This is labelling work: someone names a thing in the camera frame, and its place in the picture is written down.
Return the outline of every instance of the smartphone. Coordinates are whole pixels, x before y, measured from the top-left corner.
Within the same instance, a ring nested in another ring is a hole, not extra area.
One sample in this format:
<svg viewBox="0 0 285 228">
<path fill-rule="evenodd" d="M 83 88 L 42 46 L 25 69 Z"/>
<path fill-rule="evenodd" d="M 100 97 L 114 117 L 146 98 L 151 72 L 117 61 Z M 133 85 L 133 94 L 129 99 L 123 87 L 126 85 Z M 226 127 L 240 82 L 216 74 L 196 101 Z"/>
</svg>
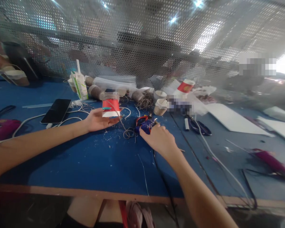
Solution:
<svg viewBox="0 0 285 228">
<path fill-rule="evenodd" d="M 42 124 L 59 124 L 62 122 L 72 100 L 57 99 L 52 104 L 50 110 L 45 114 L 41 123 Z"/>
</svg>

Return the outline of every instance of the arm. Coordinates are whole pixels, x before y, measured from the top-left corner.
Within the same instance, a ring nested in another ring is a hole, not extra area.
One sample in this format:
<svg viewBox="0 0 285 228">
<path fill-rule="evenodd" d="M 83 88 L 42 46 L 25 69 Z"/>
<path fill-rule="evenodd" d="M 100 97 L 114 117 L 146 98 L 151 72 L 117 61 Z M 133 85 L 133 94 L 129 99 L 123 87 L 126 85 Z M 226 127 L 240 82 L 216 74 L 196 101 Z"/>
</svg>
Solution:
<svg viewBox="0 0 285 228">
<path fill-rule="evenodd" d="M 0 143 L 0 175 L 59 144 L 88 132 L 110 127 L 119 121 L 119 118 L 102 117 L 102 112 L 101 108 L 95 109 L 83 121 L 33 132 Z"/>
<path fill-rule="evenodd" d="M 150 135 L 140 129 L 140 135 L 175 171 L 190 214 L 199 228 L 237 228 L 225 208 L 190 167 L 173 135 L 164 126 L 155 125 Z"/>
</svg>

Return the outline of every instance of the hand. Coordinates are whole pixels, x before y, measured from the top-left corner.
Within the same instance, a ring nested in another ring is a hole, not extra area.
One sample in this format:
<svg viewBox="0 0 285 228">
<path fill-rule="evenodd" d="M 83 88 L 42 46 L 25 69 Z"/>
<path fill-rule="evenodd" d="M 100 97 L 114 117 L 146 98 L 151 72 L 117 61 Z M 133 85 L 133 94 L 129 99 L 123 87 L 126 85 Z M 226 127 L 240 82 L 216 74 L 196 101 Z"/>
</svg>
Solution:
<svg viewBox="0 0 285 228">
<path fill-rule="evenodd" d="M 102 112 L 103 112 L 102 108 L 94 109 L 84 120 L 85 126 L 87 127 L 87 130 L 89 132 L 102 130 L 118 123 L 119 117 L 116 118 L 102 117 Z"/>
<path fill-rule="evenodd" d="M 156 124 L 149 135 L 140 128 L 139 134 L 149 144 L 149 146 L 160 153 L 170 165 L 174 159 L 182 155 L 180 149 L 175 143 L 174 136 L 166 129 L 165 126 Z"/>
</svg>

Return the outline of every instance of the wooden table edge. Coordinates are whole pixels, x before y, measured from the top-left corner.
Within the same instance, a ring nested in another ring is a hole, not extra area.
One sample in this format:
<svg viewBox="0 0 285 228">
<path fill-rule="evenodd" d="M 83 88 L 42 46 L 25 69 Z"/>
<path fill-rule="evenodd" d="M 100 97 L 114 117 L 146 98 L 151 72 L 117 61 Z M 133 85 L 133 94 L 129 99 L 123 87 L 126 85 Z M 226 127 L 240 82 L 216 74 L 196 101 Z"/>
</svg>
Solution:
<svg viewBox="0 0 285 228">
<path fill-rule="evenodd" d="M 73 189 L 73 188 L 55 188 L 55 187 L 41 187 L 41 186 L 27 186 L 27 185 L 10 185 L 0 184 L 0 192 L 13 192 L 13 193 L 32 193 L 43 195 L 61 195 L 61 196 L 91 196 L 99 199 L 108 200 L 130 200 L 145 203 L 162 203 L 170 204 L 168 197 L 162 196 L 147 196 L 136 195 L 126 193 L 113 193 L 105 191 L 94 191 L 85 189 Z M 246 206 L 246 198 L 231 197 L 231 196 L 216 196 L 220 203 L 226 208 L 229 206 Z M 174 198 L 174 203 L 184 204 L 184 198 Z M 285 201 L 278 200 L 265 200 L 257 199 L 258 207 L 270 207 L 270 208 L 285 208 Z"/>
</svg>

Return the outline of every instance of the left hand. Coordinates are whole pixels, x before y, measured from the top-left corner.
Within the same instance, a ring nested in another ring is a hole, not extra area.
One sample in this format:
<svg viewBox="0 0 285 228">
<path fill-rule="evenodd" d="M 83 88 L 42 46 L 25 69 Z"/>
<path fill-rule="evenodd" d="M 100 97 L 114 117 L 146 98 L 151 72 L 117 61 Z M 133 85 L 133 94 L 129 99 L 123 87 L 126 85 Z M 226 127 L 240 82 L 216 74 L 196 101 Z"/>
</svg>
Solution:
<svg viewBox="0 0 285 228">
<path fill-rule="evenodd" d="M 119 122 L 118 117 L 102 117 L 102 112 L 102 108 L 94 109 L 90 112 L 88 117 L 83 120 L 89 132 L 102 130 Z"/>
</svg>

